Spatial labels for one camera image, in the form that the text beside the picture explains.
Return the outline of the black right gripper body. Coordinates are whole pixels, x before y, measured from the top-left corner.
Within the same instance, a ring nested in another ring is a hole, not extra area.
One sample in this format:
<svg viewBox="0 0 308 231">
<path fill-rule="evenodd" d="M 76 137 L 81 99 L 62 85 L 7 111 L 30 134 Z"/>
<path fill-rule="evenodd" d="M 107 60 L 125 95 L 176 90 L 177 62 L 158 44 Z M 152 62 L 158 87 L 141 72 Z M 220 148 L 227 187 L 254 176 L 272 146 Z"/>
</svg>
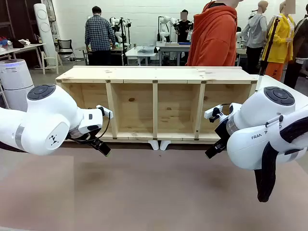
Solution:
<svg viewBox="0 0 308 231">
<path fill-rule="evenodd" d="M 228 118 L 225 118 L 223 121 L 220 122 L 220 124 L 215 129 L 216 134 L 220 137 L 220 139 L 216 142 L 215 145 L 218 146 L 226 146 L 227 142 L 230 138 L 230 134 L 227 131 L 227 122 Z"/>
</svg>

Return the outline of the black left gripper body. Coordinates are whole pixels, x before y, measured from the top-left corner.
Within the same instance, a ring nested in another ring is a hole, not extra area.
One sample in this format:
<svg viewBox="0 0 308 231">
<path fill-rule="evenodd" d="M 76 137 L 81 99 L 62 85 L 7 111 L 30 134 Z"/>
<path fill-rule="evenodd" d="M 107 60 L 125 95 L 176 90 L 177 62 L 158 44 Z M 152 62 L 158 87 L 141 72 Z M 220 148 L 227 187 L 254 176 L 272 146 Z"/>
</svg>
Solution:
<svg viewBox="0 0 308 231">
<path fill-rule="evenodd" d="M 75 141 L 79 144 L 87 144 L 89 146 L 101 146 L 103 142 L 98 137 L 96 137 L 101 128 L 99 128 L 99 126 L 97 125 L 88 126 L 88 128 L 90 129 L 90 131 L 86 131 L 85 134 L 82 134 L 79 130 L 69 132 L 66 139 Z"/>
</svg>

